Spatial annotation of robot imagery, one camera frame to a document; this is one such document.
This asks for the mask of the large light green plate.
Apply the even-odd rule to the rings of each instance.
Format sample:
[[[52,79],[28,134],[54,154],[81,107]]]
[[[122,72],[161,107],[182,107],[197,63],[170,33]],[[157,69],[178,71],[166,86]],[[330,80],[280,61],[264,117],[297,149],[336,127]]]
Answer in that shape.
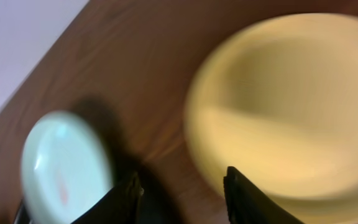
[[[73,223],[114,187],[114,163],[85,120],[54,111],[25,140],[21,184],[34,223]]]

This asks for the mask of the yellow plate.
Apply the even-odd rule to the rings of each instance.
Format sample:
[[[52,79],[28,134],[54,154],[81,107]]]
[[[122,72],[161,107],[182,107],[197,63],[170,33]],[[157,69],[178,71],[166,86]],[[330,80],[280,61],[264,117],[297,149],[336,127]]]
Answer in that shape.
[[[293,14],[234,34],[192,81],[185,134],[218,194],[233,166],[304,223],[358,223],[358,17]]]

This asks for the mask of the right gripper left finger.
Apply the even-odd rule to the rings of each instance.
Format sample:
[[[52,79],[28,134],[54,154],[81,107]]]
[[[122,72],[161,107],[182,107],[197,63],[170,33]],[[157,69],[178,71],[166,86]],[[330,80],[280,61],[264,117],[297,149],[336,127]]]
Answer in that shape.
[[[73,224],[135,223],[142,195],[138,173],[134,172],[114,186]]]

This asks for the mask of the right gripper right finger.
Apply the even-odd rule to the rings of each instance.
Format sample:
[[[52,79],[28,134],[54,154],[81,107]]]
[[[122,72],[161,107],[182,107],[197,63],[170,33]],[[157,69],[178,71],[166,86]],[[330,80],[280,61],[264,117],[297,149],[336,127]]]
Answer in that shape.
[[[231,224],[302,224],[233,166],[227,168],[223,186]]]

